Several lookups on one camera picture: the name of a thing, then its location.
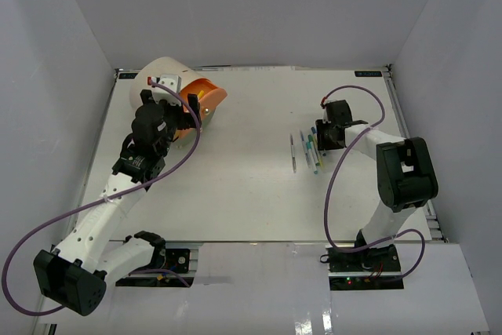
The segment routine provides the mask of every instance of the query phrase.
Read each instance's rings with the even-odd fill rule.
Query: white wall
[[[427,0],[77,0],[113,67],[372,67],[395,61]]]
[[[0,261],[41,222],[74,208],[113,71],[75,0],[0,0]],[[33,258],[63,227],[25,244],[9,273],[20,304],[40,297]],[[0,332],[28,333],[32,318],[0,296]]]
[[[501,0],[429,0],[395,64],[408,127],[434,160],[439,223],[460,242],[494,334],[502,333],[501,26]]]

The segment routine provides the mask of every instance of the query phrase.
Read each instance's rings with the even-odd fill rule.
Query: wire
[[[152,87],[158,87],[160,89],[164,89],[167,93],[169,93],[171,96],[174,96],[176,97],[177,100],[179,100],[179,102],[182,103],[182,105],[184,105],[186,107],[186,109],[188,109],[188,111],[190,112],[190,115],[192,116],[192,118],[194,119],[195,121],[195,126],[196,126],[196,131],[197,131],[197,135],[195,136],[195,141],[194,141],[194,144],[191,146],[190,148],[190,151],[188,151],[188,153],[175,165],[173,166],[171,169],[169,169],[167,172],[163,173],[163,174],[160,174],[158,175],[156,178],[152,179],[152,180],[149,180],[148,182],[145,182],[139,186],[135,186],[134,188],[128,188],[127,190],[124,190],[124,191],[120,191],[120,192],[117,192],[113,195],[110,195],[107,197],[108,200],[112,200],[112,199],[115,199],[117,198],[118,196],[123,196],[123,195],[127,195],[127,194],[130,194],[131,192],[134,192],[134,191],[137,191],[137,190],[140,190],[142,188],[148,188],[150,187],[152,184],[154,184],[155,182],[158,182],[164,178],[166,178],[168,175],[170,175],[171,173],[175,172],[176,170],[178,170],[178,168],[180,168],[180,166],[182,166],[189,158],[190,156],[192,156],[192,154],[194,153],[197,145],[198,145],[198,142],[200,140],[200,137],[201,137],[201,125],[198,121],[198,118],[197,118],[197,115],[194,113],[193,110],[191,110],[190,108],[190,105],[180,96],[178,95],[177,93],[173,92],[171,89],[161,85],[161,84],[155,84],[155,83],[151,83],[151,86]],[[53,314],[59,310],[61,310],[63,308],[63,306],[59,306],[58,308],[54,308],[54,309],[51,309],[51,310],[48,310],[48,311],[31,311],[31,310],[27,310],[26,308],[23,308],[22,306],[20,306],[12,297],[12,295],[10,294],[10,291],[9,291],[9,287],[7,285],[7,273],[9,272],[9,266],[14,258],[14,255],[16,255],[17,253],[17,250],[19,250],[19,248],[32,236],[34,235],[35,233],[41,231],[42,229],[44,228],[47,228],[49,225],[52,225],[54,223],[56,223],[57,221],[60,221],[60,220],[63,220],[63,219],[66,219],[67,217],[70,217],[72,215],[75,215],[76,213],[79,213],[81,211],[85,211],[86,209],[89,209],[89,208],[93,208],[94,206],[98,206],[99,204],[101,203],[104,203],[105,202],[105,199],[104,198],[101,198],[101,199],[98,199],[94,202],[91,202],[89,204],[86,204],[84,206],[80,206],[76,209],[73,209],[71,211],[68,211],[66,213],[63,213],[59,216],[56,216],[54,217],[53,219],[51,220],[48,220],[46,221],[45,223],[43,224],[40,224],[39,226],[37,226],[35,229],[29,231],[14,247],[13,249],[10,251],[9,255],[7,256],[7,259],[5,260],[5,263],[3,265],[3,269],[2,269],[2,291],[3,291],[3,294],[5,295],[5,298],[6,300],[9,302],[9,304],[14,308],[16,309],[19,313],[22,313],[22,314],[25,314],[25,315],[29,315],[31,317],[39,317],[39,316],[43,316],[43,315],[50,315],[50,314]]]
[[[424,235],[422,235],[422,233],[420,231],[418,231],[417,229],[406,229],[405,231],[402,231],[402,232],[398,233],[395,236],[384,237],[382,239],[377,239],[376,241],[371,242],[371,243],[369,243],[367,245],[360,246],[360,247],[351,247],[351,248],[338,247],[337,245],[335,245],[335,242],[331,239],[331,235],[329,234],[329,225],[328,225],[329,197],[331,196],[331,191],[333,189],[333,184],[335,183],[336,176],[338,175],[338,173],[340,171],[340,167],[342,166],[342,164],[344,163],[345,158],[347,157],[348,153],[356,145],[356,143],[358,141],[360,141],[362,139],[362,137],[365,136],[373,127],[377,127],[378,125],[380,125],[385,120],[385,107],[384,107],[384,104],[382,103],[381,99],[378,98],[378,96],[375,93],[373,93],[371,90],[369,90],[367,88],[364,88],[362,86],[339,86],[338,88],[333,89],[331,92],[329,92],[328,94],[326,94],[322,98],[321,107],[322,108],[325,107],[324,102],[328,99],[329,96],[331,96],[335,92],[338,92],[341,89],[359,89],[359,90],[362,90],[363,92],[368,93],[370,96],[372,96],[375,99],[375,101],[380,106],[381,117],[380,117],[380,119],[378,121],[376,121],[375,123],[373,123],[371,125],[371,127],[364,129],[363,131],[361,131],[359,133],[359,135],[357,135],[357,137],[347,146],[347,148],[345,148],[344,153],[341,155],[340,160],[338,160],[338,163],[335,166],[335,170],[333,171],[333,175],[331,176],[331,179],[329,180],[328,189],[326,191],[326,198],[325,198],[325,201],[324,201],[324,232],[326,234],[326,238],[328,239],[329,244],[338,253],[357,253],[359,251],[367,250],[367,249],[369,249],[369,248],[371,248],[373,246],[379,245],[379,244],[381,244],[383,242],[391,241],[392,239],[398,239],[398,238],[402,237],[403,235],[405,235],[407,233],[416,233],[416,234],[418,234],[419,237],[420,237],[420,240],[422,242],[422,247],[421,247],[420,255],[418,256],[417,262],[415,262],[415,264],[406,273],[401,274],[396,279],[387,280],[387,282],[393,282],[395,280],[400,280],[400,279],[405,278],[409,274],[411,274],[413,271],[415,271],[415,269],[418,267],[418,265],[422,261],[422,258],[424,257],[424,252],[425,252],[425,238],[424,238]]]
[[[129,275],[139,275],[139,274],[170,274],[172,276],[175,276],[178,280],[180,280],[184,286],[190,288],[190,284],[188,284],[187,281],[183,279],[180,274],[177,274],[176,272],[171,270],[166,270],[164,268],[152,268],[151,270],[133,271]]]

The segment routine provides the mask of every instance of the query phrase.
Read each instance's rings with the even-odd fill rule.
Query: purple cable
[[[382,116],[380,117],[380,119],[377,122],[373,123],[371,125],[371,127],[377,127],[378,125],[380,125],[384,121],[384,119],[385,119],[384,104],[382,104],[382,101],[380,100],[380,98],[378,98],[378,96],[375,93],[373,93],[371,90],[369,90],[367,88],[364,88],[362,86],[340,86],[338,88],[335,88],[334,90],[332,90],[331,92],[329,92],[328,94],[326,94],[326,96],[322,99],[321,105],[323,105],[324,101],[329,96],[331,96],[333,93],[335,93],[335,92],[337,92],[337,91],[339,91],[341,89],[346,89],[346,88],[360,89],[360,90],[368,93],[369,95],[371,95],[377,101],[378,105],[380,106],[380,110],[382,112]],[[331,196],[331,191],[333,189],[333,184],[335,183],[336,176],[340,172],[340,168],[341,168],[342,164],[344,163],[345,158],[347,157],[348,153],[356,145],[356,143],[358,141],[360,141],[362,139],[362,137],[365,136],[365,134],[367,134],[370,130],[371,130],[371,128],[364,129],[363,131],[360,132],[359,135],[357,135],[357,137],[352,141],[352,143],[350,143],[347,146],[347,148],[345,148],[344,153],[340,156],[340,160],[338,160],[338,163],[335,166],[335,170],[333,171],[333,175],[331,176],[331,180],[329,180],[328,190],[326,192],[326,198],[325,198],[325,201],[324,201],[324,232],[326,233],[326,238],[328,239],[329,244],[337,252],[339,252],[339,253],[346,253],[346,254],[357,253],[359,251],[363,251],[363,250],[369,249],[370,247],[378,245],[378,244],[380,244],[382,242],[390,241],[392,239],[397,239],[397,238],[399,238],[399,237],[401,237],[401,236],[403,236],[403,235],[405,235],[407,233],[411,233],[411,232],[412,233],[417,233],[420,236],[420,240],[422,242],[422,247],[421,247],[420,255],[419,255],[418,259],[417,259],[417,262],[406,273],[400,275],[396,279],[392,279],[392,280],[388,280],[388,281],[400,280],[400,279],[405,278],[409,274],[411,274],[413,271],[415,271],[415,269],[418,267],[418,265],[422,261],[422,257],[424,256],[424,252],[425,252],[425,238],[424,238],[424,235],[422,235],[422,233],[420,231],[418,231],[417,229],[406,229],[405,231],[402,231],[402,232],[398,233],[395,237],[389,236],[389,237],[385,237],[385,238],[382,238],[382,239],[377,239],[376,241],[371,242],[371,243],[369,243],[367,245],[364,245],[364,246],[351,247],[351,248],[338,247],[337,245],[335,245],[335,242],[331,239],[331,235],[329,234],[329,225],[328,225],[329,197]]]
[[[171,270],[166,270],[164,268],[152,268],[151,270],[133,271],[129,275],[154,274],[154,273],[171,274],[174,277],[176,277],[178,280],[180,280],[184,286],[186,286],[187,288],[190,288],[190,284],[188,284],[187,281],[185,279],[183,279],[179,274],[177,274],[176,272],[171,271]]]
[[[190,115],[192,116],[192,118],[194,119],[195,121],[195,130],[197,131],[197,135],[195,136],[195,141],[194,141],[194,144],[191,146],[190,148],[190,151],[188,151],[188,153],[175,165],[173,166],[171,169],[169,169],[167,172],[163,173],[163,174],[160,174],[159,176],[157,176],[156,178],[154,178],[153,180],[149,180],[148,182],[145,182],[144,184],[141,184],[139,186],[136,186],[134,188],[128,188],[127,190],[124,190],[124,191],[120,191],[120,192],[117,192],[113,195],[110,195],[107,197],[108,200],[112,200],[112,199],[115,199],[117,198],[118,196],[123,196],[123,195],[127,195],[127,194],[130,194],[131,192],[134,192],[134,191],[137,191],[137,190],[140,190],[141,188],[146,188],[146,187],[149,187],[151,186],[152,184],[154,184],[155,182],[158,182],[160,181],[161,179],[163,178],[166,178],[168,175],[170,175],[171,173],[175,172],[180,166],[182,166],[189,158],[190,156],[192,156],[192,154],[194,153],[197,145],[198,145],[198,141],[200,140],[200,137],[201,137],[201,125],[200,125],[200,122],[198,121],[198,118],[197,118],[197,115],[191,110],[190,108],[190,105],[188,105],[188,103],[183,99],[181,98],[181,96],[175,92],[173,92],[171,89],[161,85],[161,84],[154,84],[153,82],[150,83],[152,87],[158,87],[160,89],[164,89],[167,93],[169,93],[171,96],[174,96],[176,97],[177,100],[179,100],[179,102],[181,102],[185,107],[186,109],[190,112]],[[62,215],[59,215],[59,216],[56,216],[54,217],[53,219],[51,220],[48,220],[46,221],[45,223],[43,224],[40,224],[39,226],[37,226],[35,229],[33,229],[32,231],[29,231],[14,247],[13,249],[11,250],[11,252],[9,253],[9,255],[7,256],[7,259],[5,260],[5,263],[3,265],[3,269],[2,269],[2,291],[3,291],[3,294],[5,295],[5,298],[7,299],[7,301],[9,302],[9,304],[14,308],[16,309],[18,312],[22,313],[22,314],[25,314],[25,315],[29,315],[31,317],[39,317],[39,316],[43,316],[43,315],[49,315],[49,314],[52,314],[52,313],[55,313],[59,310],[61,310],[63,308],[63,306],[59,306],[58,308],[54,308],[54,309],[51,309],[51,310],[48,310],[48,311],[31,311],[31,310],[27,310],[23,307],[21,307],[12,297],[12,295],[10,294],[9,292],[9,287],[7,286],[7,272],[9,271],[9,266],[14,258],[14,255],[16,255],[17,253],[17,250],[19,250],[19,248],[32,236],[34,235],[35,233],[38,233],[39,231],[41,231],[42,229],[44,228],[47,228],[49,225],[52,225],[54,223],[56,223],[57,221],[60,221],[60,220],[63,220],[63,219],[66,219],[67,217],[70,217],[72,215],[75,215],[76,213],[79,213],[81,211],[85,211],[86,209],[89,209],[89,208],[93,208],[94,206],[97,206],[101,203],[104,203],[105,202],[105,199],[104,198],[101,198],[101,199],[98,199],[94,202],[91,202],[89,204],[86,204],[84,206],[80,206],[76,209],[73,209],[69,212],[66,212],[66,213],[63,213]],[[181,279],[181,277],[179,275],[176,274],[176,277],[180,279],[180,281],[186,285],[187,282],[185,282],[183,279]]]

